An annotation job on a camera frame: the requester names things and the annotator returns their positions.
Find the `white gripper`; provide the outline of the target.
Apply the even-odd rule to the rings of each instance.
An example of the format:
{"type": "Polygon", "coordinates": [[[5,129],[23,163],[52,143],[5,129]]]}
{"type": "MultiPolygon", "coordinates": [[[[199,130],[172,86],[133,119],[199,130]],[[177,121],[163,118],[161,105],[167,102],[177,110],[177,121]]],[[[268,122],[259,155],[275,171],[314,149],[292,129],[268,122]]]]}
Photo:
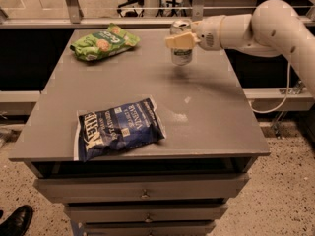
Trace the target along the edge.
{"type": "Polygon", "coordinates": [[[191,23],[191,31],[175,34],[165,39],[167,48],[193,49],[198,43],[207,51],[221,50],[221,23],[225,15],[211,16],[191,23]]]}

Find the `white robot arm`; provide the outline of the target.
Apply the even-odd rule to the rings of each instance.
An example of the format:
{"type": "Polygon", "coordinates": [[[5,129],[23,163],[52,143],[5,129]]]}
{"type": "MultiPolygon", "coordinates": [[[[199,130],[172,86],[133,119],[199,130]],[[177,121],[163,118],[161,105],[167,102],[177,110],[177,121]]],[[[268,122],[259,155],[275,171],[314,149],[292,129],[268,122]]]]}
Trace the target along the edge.
{"type": "Polygon", "coordinates": [[[268,0],[253,13],[211,16],[165,39],[171,49],[234,49],[261,56],[283,56],[315,97],[315,36],[283,0],[268,0]]]}

